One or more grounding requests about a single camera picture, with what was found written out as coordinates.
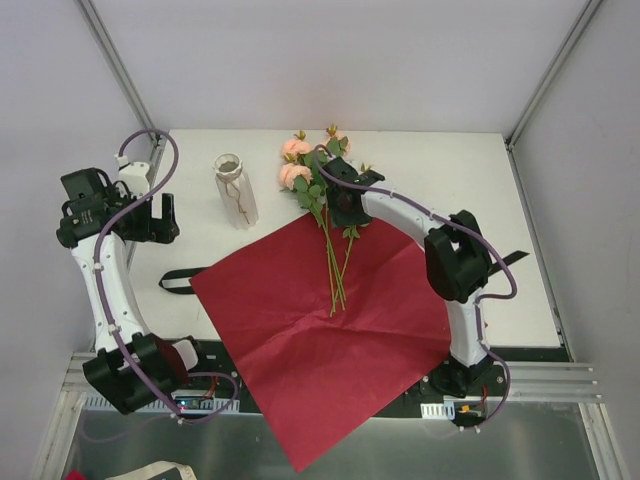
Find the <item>brown red wrapping paper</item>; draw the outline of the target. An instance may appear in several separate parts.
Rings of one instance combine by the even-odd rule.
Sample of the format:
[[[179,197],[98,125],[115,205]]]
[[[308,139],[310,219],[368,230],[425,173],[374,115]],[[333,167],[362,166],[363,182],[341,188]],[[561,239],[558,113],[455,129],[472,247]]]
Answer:
[[[325,237],[303,216],[191,281],[269,427],[302,471],[446,359],[445,304],[422,249],[377,220],[331,316]]]

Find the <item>light pink rose stem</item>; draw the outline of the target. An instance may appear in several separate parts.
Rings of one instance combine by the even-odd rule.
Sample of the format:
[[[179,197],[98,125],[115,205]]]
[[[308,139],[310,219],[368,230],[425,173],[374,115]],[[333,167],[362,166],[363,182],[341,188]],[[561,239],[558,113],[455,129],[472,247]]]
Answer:
[[[373,165],[367,165],[364,162],[360,164],[360,173],[367,173],[369,170],[371,170]],[[347,266],[349,263],[349,259],[350,259],[350,255],[351,255],[351,251],[353,248],[353,244],[354,241],[356,239],[360,238],[360,230],[363,228],[366,228],[370,225],[369,223],[364,223],[364,224],[360,224],[357,226],[350,226],[350,227],[346,227],[345,230],[343,231],[343,238],[348,239],[348,245],[347,248],[345,250],[345,258],[344,258],[344,262],[342,264],[342,267],[340,269],[340,275],[339,275],[339,280],[340,280],[340,287],[344,287],[344,277],[346,274],[346,270],[347,270]],[[345,300],[346,298],[346,294],[343,295],[343,297],[341,297],[341,292],[340,289],[338,289],[336,287],[336,291],[334,293],[333,296],[333,302],[335,303],[335,301],[342,301],[342,302],[346,302]]]

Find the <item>pink artificial flower bunch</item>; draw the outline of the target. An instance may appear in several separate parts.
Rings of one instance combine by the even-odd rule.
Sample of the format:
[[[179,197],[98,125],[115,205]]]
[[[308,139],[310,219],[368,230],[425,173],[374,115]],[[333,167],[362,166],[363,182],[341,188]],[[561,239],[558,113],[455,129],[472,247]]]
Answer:
[[[325,237],[329,285],[331,292],[330,315],[336,313],[337,306],[345,309],[346,294],[342,281],[342,273],[334,252],[329,234],[329,205],[327,200],[327,184],[319,173],[317,164],[325,166],[332,156],[343,156],[350,149],[350,143],[345,135],[339,133],[339,128],[331,124],[326,130],[327,138],[314,155],[314,147],[308,142],[307,134],[303,130],[294,133],[281,147],[281,157],[284,161],[279,173],[279,183],[282,189],[295,194],[300,207],[309,211],[316,220],[318,227]]]

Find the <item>black ribbon with gold print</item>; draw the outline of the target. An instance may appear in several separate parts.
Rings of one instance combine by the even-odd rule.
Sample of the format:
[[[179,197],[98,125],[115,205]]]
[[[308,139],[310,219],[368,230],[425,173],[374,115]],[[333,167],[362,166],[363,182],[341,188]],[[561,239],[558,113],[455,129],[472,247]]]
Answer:
[[[502,258],[507,266],[527,257],[529,252],[516,250]],[[177,295],[194,295],[191,286],[191,279],[199,273],[207,270],[207,267],[187,268],[171,270],[165,273],[159,280],[158,285],[165,291]]]

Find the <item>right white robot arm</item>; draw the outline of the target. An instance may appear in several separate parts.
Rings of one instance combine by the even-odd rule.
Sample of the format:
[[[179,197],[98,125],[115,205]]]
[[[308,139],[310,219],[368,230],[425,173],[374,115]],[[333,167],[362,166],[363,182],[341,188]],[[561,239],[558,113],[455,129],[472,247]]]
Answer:
[[[424,248],[431,289],[445,301],[451,342],[448,358],[429,374],[431,387],[463,398],[486,381],[493,361],[484,339],[478,300],[484,293],[492,262],[480,241],[473,214],[466,210],[440,217],[397,192],[377,172],[358,173],[338,157],[320,168],[328,186],[333,220],[340,226],[380,219]]]

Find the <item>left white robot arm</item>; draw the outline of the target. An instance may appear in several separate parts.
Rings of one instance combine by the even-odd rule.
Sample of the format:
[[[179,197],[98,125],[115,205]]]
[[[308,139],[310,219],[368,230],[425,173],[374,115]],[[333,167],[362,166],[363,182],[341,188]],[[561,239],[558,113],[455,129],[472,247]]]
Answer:
[[[129,279],[129,242],[170,244],[180,230],[174,197],[162,195],[162,215],[152,200],[124,179],[111,181],[98,168],[62,176],[68,195],[56,236],[76,261],[89,294],[95,324],[94,359],[84,363],[89,384],[127,415],[183,386],[204,387],[211,365],[191,336],[164,340],[150,332]]]

